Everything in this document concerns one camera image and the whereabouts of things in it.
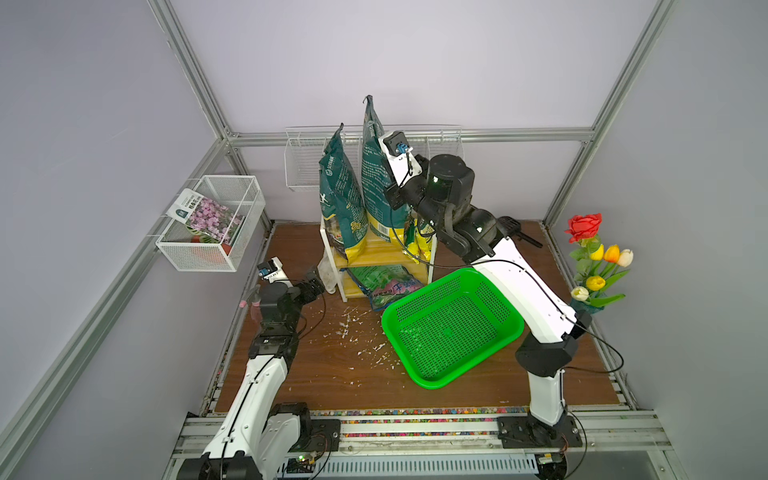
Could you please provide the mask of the dark green fertilizer bag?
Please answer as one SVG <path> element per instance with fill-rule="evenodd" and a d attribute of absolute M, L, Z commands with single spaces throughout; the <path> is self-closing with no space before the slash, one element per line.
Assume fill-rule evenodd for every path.
<path fill-rule="evenodd" d="M 361 185 L 369 227 L 387 242 L 400 240 L 403 245 L 409 245 L 412 242 L 408 236 L 412 227 L 410 210 L 407 206 L 393 210 L 385 195 L 392 183 L 384 165 L 387 157 L 379 143 L 385 131 L 375 112 L 373 96 L 367 95 L 364 103 Z"/>
<path fill-rule="evenodd" d="M 357 177 L 344 150 L 344 124 L 330 137 L 319 161 L 320 208 L 329 244 L 349 263 L 366 247 L 369 222 Z"/>

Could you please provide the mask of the green seed bag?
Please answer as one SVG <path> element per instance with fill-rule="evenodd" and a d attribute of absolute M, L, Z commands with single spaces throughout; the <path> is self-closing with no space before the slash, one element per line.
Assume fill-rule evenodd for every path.
<path fill-rule="evenodd" d="M 424 286 L 402 265 L 357 266 L 345 271 L 369 300 L 373 311 L 385 310 Z"/>

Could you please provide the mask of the green plastic basket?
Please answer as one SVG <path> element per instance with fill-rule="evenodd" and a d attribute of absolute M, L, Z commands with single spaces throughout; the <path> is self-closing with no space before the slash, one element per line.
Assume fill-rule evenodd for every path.
<path fill-rule="evenodd" d="M 388 306 L 382 329 L 410 378 L 443 388 L 516 341 L 521 314 L 484 275 L 455 271 Z"/>

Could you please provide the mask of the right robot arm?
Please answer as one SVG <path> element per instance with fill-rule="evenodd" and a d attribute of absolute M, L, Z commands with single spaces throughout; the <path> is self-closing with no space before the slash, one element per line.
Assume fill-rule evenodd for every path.
<path fill-rule="evenodd" d="M 575 447 L 585 443 L 564 398 L 566 366 L 591 318 L 563 302 L 528 265 L 514 242 L 520 229 L 471 203 L 475 174 L 455 155 L 386 155 L 385 196 L 409 206 L 436 238 L 488 279 L 521 315 L 529 333 L 516 352 L 527 371 L 529 412 L 500 422 L 500 439 L 518 448 Z"/>

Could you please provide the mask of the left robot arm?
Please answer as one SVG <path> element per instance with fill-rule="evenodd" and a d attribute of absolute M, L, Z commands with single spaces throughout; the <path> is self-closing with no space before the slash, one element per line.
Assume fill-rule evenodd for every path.
<path fill-rule="evenodd" d="M 315 272 L 301 282 L 289 279 L 277 258 L 259 264 L 258 273 L 266 281 L 254 290 L 260 330 L 243 381 L 217 433 L 200 456 L 183 461 L 178 479 L 275 479 L 289 450 L 312 439 L 305 403 L 273 403 L 297 353 L 302 308 L 325 287 Z"/>

